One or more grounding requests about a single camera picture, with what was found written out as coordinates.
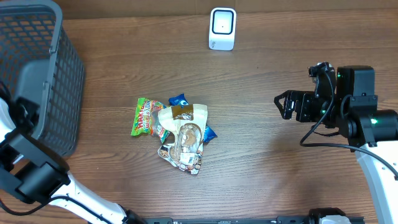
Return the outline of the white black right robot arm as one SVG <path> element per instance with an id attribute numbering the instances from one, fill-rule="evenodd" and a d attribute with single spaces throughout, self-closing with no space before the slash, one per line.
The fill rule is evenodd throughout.
<path id="1" fill-rule="evenodd" d="M 333 128 L 347 144 L 329 147 L 349 149 L 367 180 L 379 223 L 397 223 L 397 112 L 379 110 L 375 71 L 366 65 L 333 68 L 328 62 L 309 67 L 313 91 L 287 90 L 274 98 L 283 119 L 293 116 L 313 122 L 300 140 L 302 147 L 320 147 L 306 139 L 319 125 Z"/>

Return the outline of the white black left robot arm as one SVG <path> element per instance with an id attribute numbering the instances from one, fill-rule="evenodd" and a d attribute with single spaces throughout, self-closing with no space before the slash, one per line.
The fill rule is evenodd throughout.
<path id="1" fill-rule="evenodd" d="M 21 202 L 38 206 L 26 212 L 1 208 L 15 216 L 31 215 L 46 205 L 64 208 L 88 223 L 143 223 L 131 210 L 109 202 L 79 183 L 69 165 L 28 134 L 33 126 L 21 103 L 1 84 L 1 189 Z"/>

